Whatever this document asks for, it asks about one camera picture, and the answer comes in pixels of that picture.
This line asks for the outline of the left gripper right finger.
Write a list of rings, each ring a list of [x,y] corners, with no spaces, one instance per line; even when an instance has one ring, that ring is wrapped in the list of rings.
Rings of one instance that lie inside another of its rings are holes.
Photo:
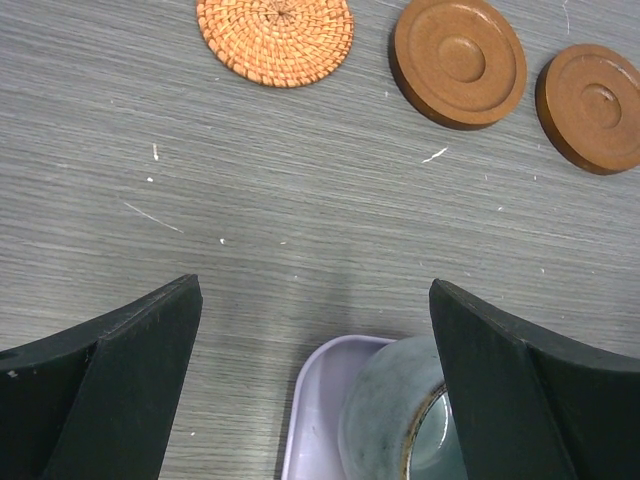
[[[469,478],[638,478],[638,359],[440,279],[429,307]]]

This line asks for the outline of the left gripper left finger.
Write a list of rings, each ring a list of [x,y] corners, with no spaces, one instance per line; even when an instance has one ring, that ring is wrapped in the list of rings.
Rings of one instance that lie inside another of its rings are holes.
[[[158,478],[202,305],[184,275],[2,351],[2,478]]]

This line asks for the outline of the brown wooden coaster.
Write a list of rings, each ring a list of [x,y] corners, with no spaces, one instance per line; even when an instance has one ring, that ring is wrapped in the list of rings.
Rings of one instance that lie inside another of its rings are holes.
[[[639,71],[617,52],[565,48],[540,72],[535,103],[545,134],[574,165],[598,175],[639,165]]]
[[[409,103],[458,130],[486,128],[508,116],[527,82],[518,36],[486,1],[409,2],[393,28],[389,61]]]

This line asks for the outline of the woven rattan coaster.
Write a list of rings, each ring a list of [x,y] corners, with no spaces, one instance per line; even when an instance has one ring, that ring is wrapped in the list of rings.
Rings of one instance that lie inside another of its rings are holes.
[[[205,0],[196,3],[196,19],[221,63],[275,88],[330,75],[349,54],[355,30],[345,1]]]

